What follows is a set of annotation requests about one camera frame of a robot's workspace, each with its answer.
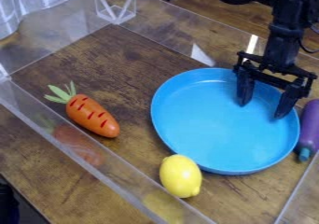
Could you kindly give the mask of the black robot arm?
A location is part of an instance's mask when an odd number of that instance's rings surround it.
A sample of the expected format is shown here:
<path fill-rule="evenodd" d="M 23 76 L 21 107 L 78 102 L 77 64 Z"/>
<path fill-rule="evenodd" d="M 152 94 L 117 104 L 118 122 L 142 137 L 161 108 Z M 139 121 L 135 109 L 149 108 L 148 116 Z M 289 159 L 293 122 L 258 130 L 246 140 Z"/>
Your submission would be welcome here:
<path fill-rule="evenodd" d="M 282 90 L 273 116 L 280 119 L 290 112 L 296 101 L 309 95 L 317 76 L 297 67 L 298 51 L 310 52 L 302 45 L 304 30 L 319 22 L 319 0 L 220 0 L 230 5 L 257 2 L 272 8 L 269 36 L 261 55 L 240 51 L 233 66 L 236 99 L 240 105 L 252 100 L 253 84 L 260 81 Z"/>

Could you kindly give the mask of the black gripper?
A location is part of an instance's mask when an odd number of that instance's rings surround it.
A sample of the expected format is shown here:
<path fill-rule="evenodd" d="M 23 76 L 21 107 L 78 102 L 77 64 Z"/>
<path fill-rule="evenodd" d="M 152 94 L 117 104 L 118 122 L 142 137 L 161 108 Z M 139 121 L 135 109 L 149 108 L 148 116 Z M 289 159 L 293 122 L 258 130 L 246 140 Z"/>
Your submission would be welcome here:
<path fill-rule="evenodd" d="M 317 76 L 294 64 L 301 47 L 302 31 L 270 25 L 270 34 L 262 55 L 237 52 L 233 67 L 236 74 L 236 99 L 244 106 L 253 96 L 253 83 L 260 81 L 284 92 L 273 112 L 276 119 L 284 118 L 298 99 L 309 94 L 312 81 Z"/>

